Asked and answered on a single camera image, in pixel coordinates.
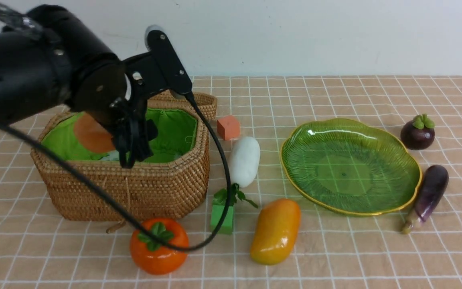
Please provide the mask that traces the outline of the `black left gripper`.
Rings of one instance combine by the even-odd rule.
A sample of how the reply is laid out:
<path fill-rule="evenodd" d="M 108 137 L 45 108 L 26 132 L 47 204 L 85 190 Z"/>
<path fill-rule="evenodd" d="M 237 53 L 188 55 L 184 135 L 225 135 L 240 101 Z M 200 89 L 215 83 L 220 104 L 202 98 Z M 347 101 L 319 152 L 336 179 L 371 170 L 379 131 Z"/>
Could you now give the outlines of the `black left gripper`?
<path fill-rule="evenodd" d="M 146 119 L 150 96 L 143 82 L 132 82 L 130 100 L 118 101 L 113 105 L 123 114 L 112 135 L 114 148 L 124 169 L 132 168 L 135 161 L 145 161 L 154 155 L 149 143 L 158 137 L 159 132 L 154 121 Z"/>

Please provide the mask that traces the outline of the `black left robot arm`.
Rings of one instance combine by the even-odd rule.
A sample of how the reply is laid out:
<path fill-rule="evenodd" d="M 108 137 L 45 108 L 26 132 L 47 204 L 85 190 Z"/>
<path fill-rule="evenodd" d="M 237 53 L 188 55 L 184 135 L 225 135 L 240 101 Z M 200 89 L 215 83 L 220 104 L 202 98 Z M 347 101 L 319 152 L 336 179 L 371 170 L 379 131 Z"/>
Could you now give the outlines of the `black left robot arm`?
<path fill-rule="evenodd" d="M 11 128 L 60 104 L 92 116 L 110 133 L 124 168 L 154 155 L 158 135 L 146 120 L 151 90 L 142 77 L 162 77 L 156 49 L 120 60 L 66 8 L 41 5 L 26 14 L 0 2 L 0 129 L 28 142 L 61 166 L 57 154 Z"/>

